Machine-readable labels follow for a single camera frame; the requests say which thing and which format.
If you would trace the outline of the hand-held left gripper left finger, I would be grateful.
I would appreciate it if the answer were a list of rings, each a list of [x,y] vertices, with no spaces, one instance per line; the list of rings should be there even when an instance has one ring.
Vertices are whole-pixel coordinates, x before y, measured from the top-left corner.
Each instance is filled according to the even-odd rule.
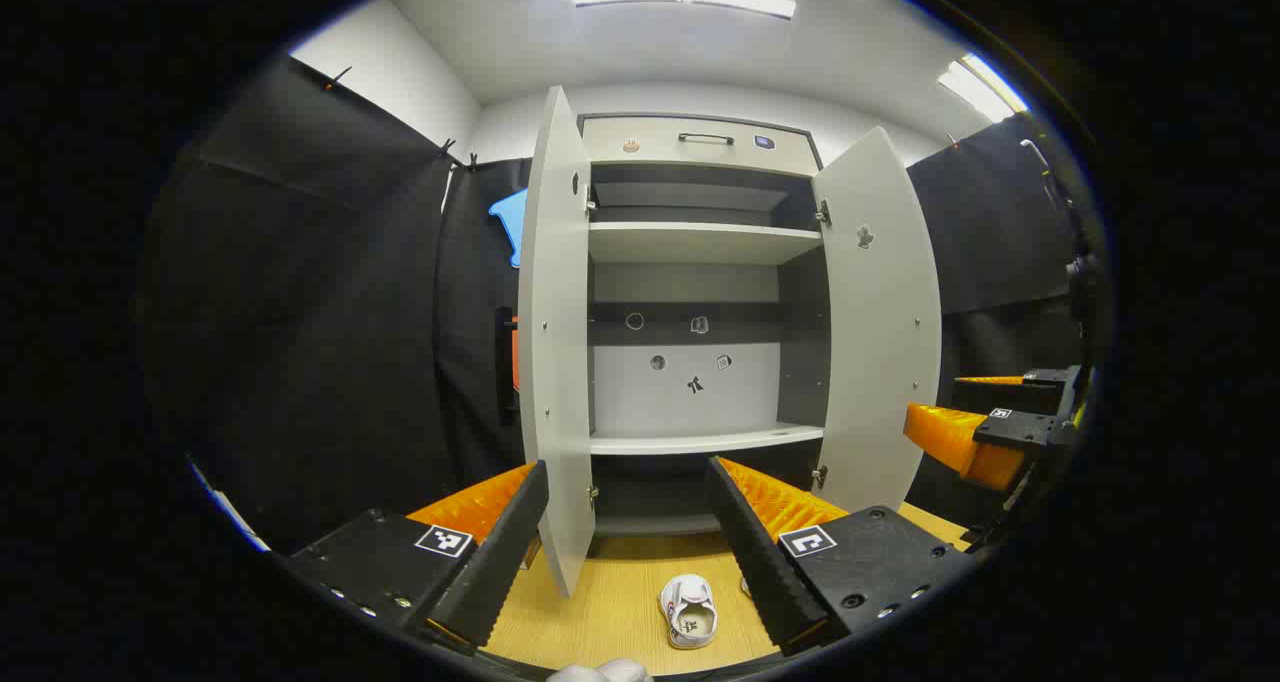
[[[536,461],[413,514],[356,514],[285,563],[384,630],[475,653],[489,644],[548,499],[547,463]]]

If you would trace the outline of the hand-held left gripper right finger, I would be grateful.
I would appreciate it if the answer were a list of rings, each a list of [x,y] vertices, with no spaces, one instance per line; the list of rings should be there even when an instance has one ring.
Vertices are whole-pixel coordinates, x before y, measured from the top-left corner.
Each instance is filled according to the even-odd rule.
[[[887,508],[849,513],[713,457],[707,499],[771,641],[785,656],[863,644],[972,577],[979,557]]]

